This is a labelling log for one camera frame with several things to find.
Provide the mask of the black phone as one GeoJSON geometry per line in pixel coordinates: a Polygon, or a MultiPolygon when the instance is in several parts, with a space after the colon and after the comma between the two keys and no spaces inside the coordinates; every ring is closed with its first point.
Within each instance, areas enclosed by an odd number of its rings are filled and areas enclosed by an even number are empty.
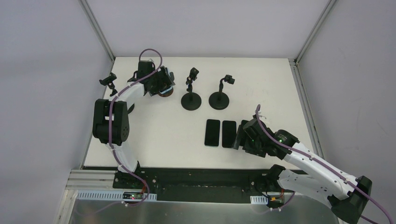
{"type": "Polygon", "coordinates": [[[236,122],[224,120],[222,122],[222,147],[232,148],[236,139],[236,122]]]}
{"type": "Polygon", "coordinates": [[[246,123],[248,123],[248,120],[242,120],[238,129],[243,129],[243,126],[245,126],[246,123]]]}

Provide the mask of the brown-base phone holder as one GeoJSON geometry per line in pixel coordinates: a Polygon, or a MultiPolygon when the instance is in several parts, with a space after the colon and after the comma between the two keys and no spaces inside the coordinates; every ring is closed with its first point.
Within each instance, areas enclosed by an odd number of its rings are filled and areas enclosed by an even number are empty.
{"type": "Polygon", "coordinates": [[[162,88],[159,92],[158,95],[160,97],[168,97],[170,95],[172,95],[173,93],[173,86],[175,85],[174,80],[174,73],[173,72],[166,72],[166,76],[167,76],[167,81],[166,81],[166,88],[162,88]]]}

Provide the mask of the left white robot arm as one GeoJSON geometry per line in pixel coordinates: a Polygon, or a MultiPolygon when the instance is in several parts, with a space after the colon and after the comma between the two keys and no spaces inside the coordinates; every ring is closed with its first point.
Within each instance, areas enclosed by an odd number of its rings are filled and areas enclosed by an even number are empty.
{"type": "Polygon", "coordinates": [[[100,80],[112,89],[109,99],[97,99],[94,105],[92,134],[100,143],[106,145],[116,159],[118,170],[127,173],[126,185],[136,189],[142,184],[142,175],[135,172],[138,160],[128,143],[130,132],[129,114],[135,102],[149,94],[167,97],[173,93],[175,78],[173,72],[160,65],[156,68],[153,61],[140,61],[138,69],[127,81],[121,91],[116,91],[113,81],[116,75],[100,80]]]}

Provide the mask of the black round-base phone stand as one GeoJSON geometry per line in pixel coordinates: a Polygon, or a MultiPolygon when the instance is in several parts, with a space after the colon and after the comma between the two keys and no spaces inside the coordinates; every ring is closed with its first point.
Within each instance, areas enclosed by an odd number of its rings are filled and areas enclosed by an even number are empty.
{"type": "Polygon", "coordinates": [[[201,97],[192,91],[192,83],[197,79],[199,71],[196,68],[190,70],[189,76],[186,79],[187,93],[181,98],[181,105],[188,111],[194,111],[201,106],[201,97]]]}

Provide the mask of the teal phone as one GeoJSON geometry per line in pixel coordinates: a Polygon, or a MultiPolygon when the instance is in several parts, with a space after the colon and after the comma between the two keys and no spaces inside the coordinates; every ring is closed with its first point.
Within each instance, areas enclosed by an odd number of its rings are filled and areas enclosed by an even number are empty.
{"type": "Polygon", "coordinates": [[[204,145],[208,147],[218,147],[219,134],[220,121],[217,119],[208,119],[206,121],[204,145]]]}

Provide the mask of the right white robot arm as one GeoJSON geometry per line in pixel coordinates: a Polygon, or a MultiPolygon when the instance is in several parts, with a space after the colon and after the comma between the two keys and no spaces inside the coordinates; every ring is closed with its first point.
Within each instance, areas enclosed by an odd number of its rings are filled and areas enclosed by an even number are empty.
{"type": "Polygon", "coordinates": [[[297,137],[285,130],[272,132],[256,119],[242,121],[233,147],[259,157],[274,156],[302,171],[297,174],[274,164],[267,174],[254,180],[260,191],[277,191],[280,188],[308,196],[331,209],[332,213],[349,224],[358,223],[370,195],[372,181],[355,177],[334,167],[309,150],[297,137]]]}

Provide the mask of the blue-cased phone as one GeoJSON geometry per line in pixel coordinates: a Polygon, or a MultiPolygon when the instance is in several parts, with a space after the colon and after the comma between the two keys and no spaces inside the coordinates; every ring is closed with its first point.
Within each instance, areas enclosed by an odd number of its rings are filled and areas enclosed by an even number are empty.
{"type": "Polygon", "coordinates": [[[160,87],[158,95],[161,97],[168,97],[173,93],[173,80],[166,67],[162,66],[160,73],[160,87]]]}

